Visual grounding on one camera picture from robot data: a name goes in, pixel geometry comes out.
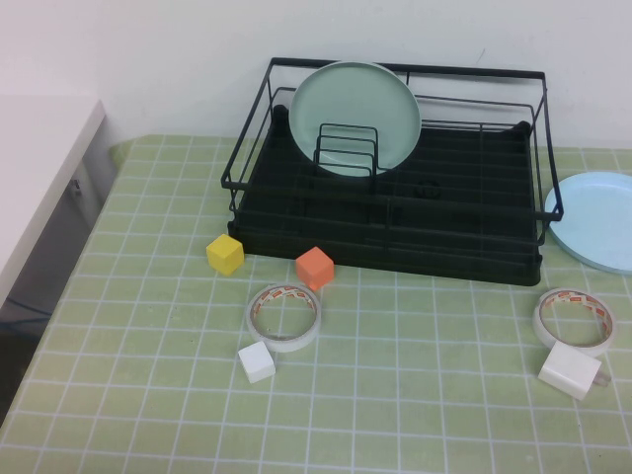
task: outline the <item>orange cube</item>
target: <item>orange cube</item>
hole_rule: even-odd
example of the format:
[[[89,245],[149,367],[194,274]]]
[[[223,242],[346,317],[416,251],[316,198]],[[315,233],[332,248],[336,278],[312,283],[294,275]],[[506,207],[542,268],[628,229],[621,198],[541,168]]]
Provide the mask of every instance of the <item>orange cube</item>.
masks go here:
[[[316,291],[334,279],[334,261],[318,247],[314,247],[296,259],[296,274]]]

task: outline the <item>yellow cube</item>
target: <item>yellow cube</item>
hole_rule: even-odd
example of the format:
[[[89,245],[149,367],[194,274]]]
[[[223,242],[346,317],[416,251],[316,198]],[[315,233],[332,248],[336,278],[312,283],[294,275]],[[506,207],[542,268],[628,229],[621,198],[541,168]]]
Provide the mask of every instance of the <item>yellow cube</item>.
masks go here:
[[[244,246],[229,235],[221,234],[206,247],[208,264],[229,276],[244,263]]]

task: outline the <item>white cube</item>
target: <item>white cube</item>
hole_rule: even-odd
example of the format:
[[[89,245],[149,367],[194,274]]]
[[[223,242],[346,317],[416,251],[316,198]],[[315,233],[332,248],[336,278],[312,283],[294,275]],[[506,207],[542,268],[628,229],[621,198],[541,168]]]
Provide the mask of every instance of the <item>white cube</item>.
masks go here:
[[[275,374],[275,362],[263,342],[259,341],[248,346],[239,351],[238,354],[250,383],[258,382]]]

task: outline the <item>tape roll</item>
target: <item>tape roll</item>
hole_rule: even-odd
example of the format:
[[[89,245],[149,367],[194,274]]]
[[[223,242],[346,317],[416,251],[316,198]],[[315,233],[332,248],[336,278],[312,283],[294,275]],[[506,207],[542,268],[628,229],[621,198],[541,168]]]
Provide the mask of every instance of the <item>tape roll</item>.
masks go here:
[[[303,299],[314,311],[314,322],[305,333],[295,338],[265,336],[255,324],[261,307],[268,301],[279,297]],[[246,324],[256,341],[262,341],[269,351],[276,353],[292,353],[308,346],[318,334],[321,322],[321,306],[316,295],[307,288],[290,284],[272,284],[262,289],[246,307]]]
[[[573,303],[581,304],[589,309],[592,314],[601,322],[603,329],[603,339],[595,344],[573,345],[562,339],[558,339],[544,326],[542,313],[544,308],[557,303]],[[600,299],[591,296],[581,290],[572,288],[557,288],[544,293],[538,301],[535,311],[533,312],[533,331],[537,338],[549,349],[552,349],[557,341],[571,346],[587,356],[595,357],[603,354],[612,344],[616,336],[616,320],[608,306]]]

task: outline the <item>plate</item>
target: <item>plate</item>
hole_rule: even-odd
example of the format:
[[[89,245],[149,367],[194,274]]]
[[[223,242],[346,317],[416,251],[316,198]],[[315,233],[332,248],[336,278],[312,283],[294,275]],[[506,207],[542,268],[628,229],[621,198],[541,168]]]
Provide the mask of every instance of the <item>plate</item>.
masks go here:
[[[289,127],[301,151],[314,160],[321,123],[372,126],[378,130],[377,174],[394,168],[411,154],[422,129],[414,94],[395,74],[376,64],[335,62],[322,67],[298,87],[289,109]],[[367,129],[327,126],[323,134],[374,139]],[[320,165],[345,176],[369,176],[373,145],[323,138]]]
[[[596,269],[632,275],[632,177],[582,173],[560,183],[564,217],[551,222],[560,246]],[[553,210],[553,191],[545,209]]]

